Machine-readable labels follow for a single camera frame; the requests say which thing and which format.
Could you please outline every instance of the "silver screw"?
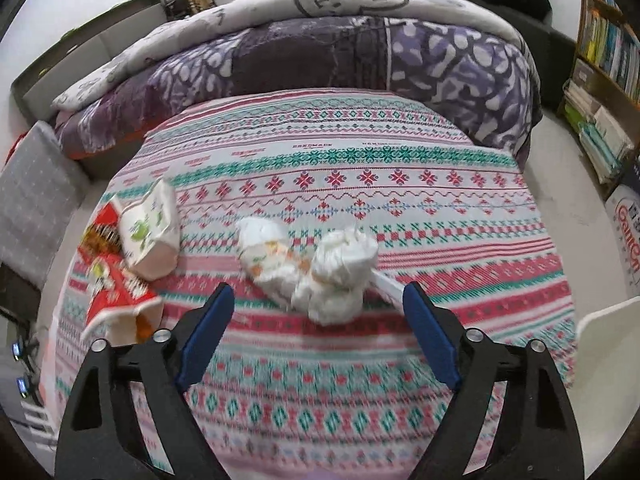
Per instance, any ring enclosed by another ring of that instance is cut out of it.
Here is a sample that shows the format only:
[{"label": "silver screw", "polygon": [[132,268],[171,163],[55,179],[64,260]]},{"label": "silver screw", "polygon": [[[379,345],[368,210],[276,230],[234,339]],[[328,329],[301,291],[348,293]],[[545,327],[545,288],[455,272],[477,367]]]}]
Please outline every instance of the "silver screw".
[{"label": "silver screw", "polygon": [[474,343],[479,343],[484,339],[484,334],[480,332],[477,328],[470,328],[466,331],[466,338],[469,341],[473,341]]},{"label": "silver screw", "polygon": [[542,354],[542,352],[546,350],[546,345],[542,341],[540,341],[540,339],[534,339],[531,342],[531,349],[534,352],[538,352],[539,354]]},{"label": "silver screw", "polygon": [[91,344],[91,350],[94,352],[102,352],[105,348],[107,348],[107,342],[104,339],[96,339]]},{"label": "silver screw", "polygon": [[171,331],[165,328],[154,332],[154,341],[156,343],[164,343],[171,338]]}]

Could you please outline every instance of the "gray headboard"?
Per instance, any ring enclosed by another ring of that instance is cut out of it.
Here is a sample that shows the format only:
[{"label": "gray headboard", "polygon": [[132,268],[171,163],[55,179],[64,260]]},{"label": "gray headboard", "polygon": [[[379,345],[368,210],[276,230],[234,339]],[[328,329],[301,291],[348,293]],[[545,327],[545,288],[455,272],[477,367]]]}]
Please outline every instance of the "gray headboard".
[{"label": "gray headboard", "polygon": [[164,22],[160,0],[130,0],[70,30],[12,83],[21,113],[50,121],[53,99]]}]

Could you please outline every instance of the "white chair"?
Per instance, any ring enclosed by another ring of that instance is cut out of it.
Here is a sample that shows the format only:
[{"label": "white chair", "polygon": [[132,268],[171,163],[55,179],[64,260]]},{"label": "white chair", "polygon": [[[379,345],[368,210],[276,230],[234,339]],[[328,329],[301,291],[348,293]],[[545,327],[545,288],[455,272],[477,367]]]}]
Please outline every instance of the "white chair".
[{"label": "white chair", "polygon": [[584,317],[577,341],[569,398],[588,478],[640,407],[640,296]]}]

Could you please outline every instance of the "beige floor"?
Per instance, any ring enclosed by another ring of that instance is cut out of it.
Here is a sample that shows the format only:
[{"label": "beige floor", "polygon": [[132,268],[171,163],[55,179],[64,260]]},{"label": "beige floor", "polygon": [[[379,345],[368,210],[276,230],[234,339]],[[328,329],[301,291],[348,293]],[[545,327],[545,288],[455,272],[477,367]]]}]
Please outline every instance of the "beige floor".
[{"label": "beige floor", "polygon": [[[545,115],[533,131],[524,174],[562,257],[577,319],[627,299],[614,232],[587,164],[564,124]],[[50,325],[68,264],[106,185],[94,184],[66,230],[42,293],[39,326]]]}]

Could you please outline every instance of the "patterned tablecloth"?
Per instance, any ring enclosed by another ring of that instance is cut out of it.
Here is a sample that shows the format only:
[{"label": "patterned tablecloth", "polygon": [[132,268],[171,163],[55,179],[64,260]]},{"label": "patterned tablecloth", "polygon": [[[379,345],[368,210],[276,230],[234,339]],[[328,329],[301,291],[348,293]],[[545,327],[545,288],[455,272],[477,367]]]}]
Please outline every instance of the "patterned tablecloth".
[{"label": "patterned tablecloth", "polygon": [[[234,478],[406,478],[450,392],[435,381],[404,319],[373,294],[363,316],[322,328],[286,314],[239,269],[234,223],[284,222],[296,250],[356,224],[377,238],[380,265],[421,282],[433,301],[495,340],[544,340],[570,381],[574,306],[560,258],[510,155],[473,146],[423,105],[388,93],[300,90],[212,101],[155,130],[108,187],[125,201],[164,176],[175,186],[181,256],[153,283],[164,324],[201,306],[225,280],[233,320],[204,381],[186,399]],[[78,258],[56,311],[44,370],[60,416],[86,352],[88,306]],[[497,387],[470,467],[486,459]],[[140,390],[134,401],[156,463],[167,467]]]}]

